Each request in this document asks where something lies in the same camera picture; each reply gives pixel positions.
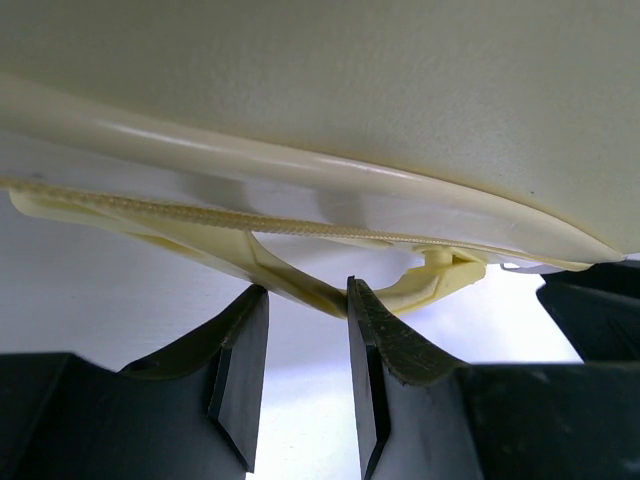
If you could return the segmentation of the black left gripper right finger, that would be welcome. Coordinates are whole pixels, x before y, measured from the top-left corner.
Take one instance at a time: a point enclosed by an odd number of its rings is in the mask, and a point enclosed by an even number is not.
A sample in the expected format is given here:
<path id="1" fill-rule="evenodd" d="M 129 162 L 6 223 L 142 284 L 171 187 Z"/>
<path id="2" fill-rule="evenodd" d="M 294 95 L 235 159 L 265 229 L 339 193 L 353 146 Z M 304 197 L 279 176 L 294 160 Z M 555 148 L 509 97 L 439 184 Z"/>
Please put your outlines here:
<path id="1" fill-rule="evenodd" d="M 365 479 L 635 479 L 639 360 L 471 365 L 347 287 Z"/>

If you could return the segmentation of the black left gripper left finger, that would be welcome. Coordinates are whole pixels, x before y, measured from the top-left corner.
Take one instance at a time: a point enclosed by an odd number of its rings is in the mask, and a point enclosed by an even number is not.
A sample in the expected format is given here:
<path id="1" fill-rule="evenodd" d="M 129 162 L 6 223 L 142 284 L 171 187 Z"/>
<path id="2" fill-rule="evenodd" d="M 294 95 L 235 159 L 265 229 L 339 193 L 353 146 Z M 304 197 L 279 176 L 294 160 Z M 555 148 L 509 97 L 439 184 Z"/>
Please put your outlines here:
<path id="1" fill-rule="evenodd" d="M 120 371 L 66 352 L 1 358 L 5 479 L 243 479 L 255 468 L 269 297 Z"/>

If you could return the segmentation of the yellow hard-shell suitcase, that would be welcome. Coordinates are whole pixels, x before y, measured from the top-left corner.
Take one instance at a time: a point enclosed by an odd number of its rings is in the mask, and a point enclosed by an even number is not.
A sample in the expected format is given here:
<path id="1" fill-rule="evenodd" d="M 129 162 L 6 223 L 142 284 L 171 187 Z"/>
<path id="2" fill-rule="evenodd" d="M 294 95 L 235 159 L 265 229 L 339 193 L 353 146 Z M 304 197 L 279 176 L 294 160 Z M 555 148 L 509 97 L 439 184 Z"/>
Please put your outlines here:
<path id="1" fill-rule="evenodd" d="M 422 257 L 404 313 L 490 264 L 639 250 L 635 1 L 5 1 L 1 187 L 335 317 L 260 233 Z"/>

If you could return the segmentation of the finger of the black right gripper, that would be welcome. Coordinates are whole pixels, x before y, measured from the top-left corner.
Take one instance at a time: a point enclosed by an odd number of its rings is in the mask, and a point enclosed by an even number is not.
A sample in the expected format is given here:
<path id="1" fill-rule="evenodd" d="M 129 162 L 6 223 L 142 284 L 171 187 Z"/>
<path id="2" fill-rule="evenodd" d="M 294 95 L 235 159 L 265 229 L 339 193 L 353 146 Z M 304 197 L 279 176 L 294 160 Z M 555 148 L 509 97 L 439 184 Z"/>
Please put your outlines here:
<path id="1" fill-rule="evenodd" d="M 536 296 L 585 362 L 639 360 L 639 262 L 543 276 Z"/>

